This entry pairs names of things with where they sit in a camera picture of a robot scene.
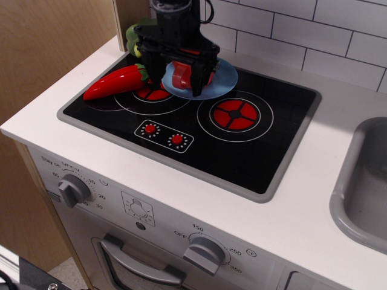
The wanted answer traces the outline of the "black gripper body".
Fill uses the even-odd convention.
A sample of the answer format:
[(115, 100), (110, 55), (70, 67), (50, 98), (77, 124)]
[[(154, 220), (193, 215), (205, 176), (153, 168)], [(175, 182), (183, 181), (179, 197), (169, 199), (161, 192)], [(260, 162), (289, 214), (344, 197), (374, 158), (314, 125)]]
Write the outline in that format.
[(168, 13), (157, 11), (157, 25), (139, 25), (134, 28), (138, 35), (138, 49), (142, 51), (168, 51), (169, 62), (182, 56), (182, 49), (204, 53), (205, 59), (216, 59), (220, 51), (218, 45), (206, 39), (200, 31), (199, 8)]

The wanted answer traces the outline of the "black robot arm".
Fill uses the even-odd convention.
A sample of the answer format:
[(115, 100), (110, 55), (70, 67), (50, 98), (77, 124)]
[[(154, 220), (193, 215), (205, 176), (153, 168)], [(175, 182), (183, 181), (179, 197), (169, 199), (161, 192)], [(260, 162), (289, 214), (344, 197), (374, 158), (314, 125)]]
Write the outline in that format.
[(155, 25), (134, 28), (138, 50), (150, 79), (159, 84), (169, 62), (190, 67), (189, 86), (198, 97), (218, 67), (220, 48), (206, 39), (200, 26), (210, 22), (200, 18), (200, 1), (151, 1), (157, 15)]

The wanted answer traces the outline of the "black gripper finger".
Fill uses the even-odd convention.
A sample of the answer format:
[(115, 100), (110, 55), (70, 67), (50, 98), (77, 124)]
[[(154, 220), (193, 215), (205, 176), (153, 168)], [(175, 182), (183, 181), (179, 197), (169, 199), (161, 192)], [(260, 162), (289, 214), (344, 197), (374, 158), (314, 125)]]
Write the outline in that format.
[(201, 95), (203, 87), (210, 82), (215, 71), (216, 59), (197, 59), (191, 64), (190, 86), (194, 97)]
[(141, 59), (154, 86), (161, 86), (169, 63), (168, 51), (142, 51)]

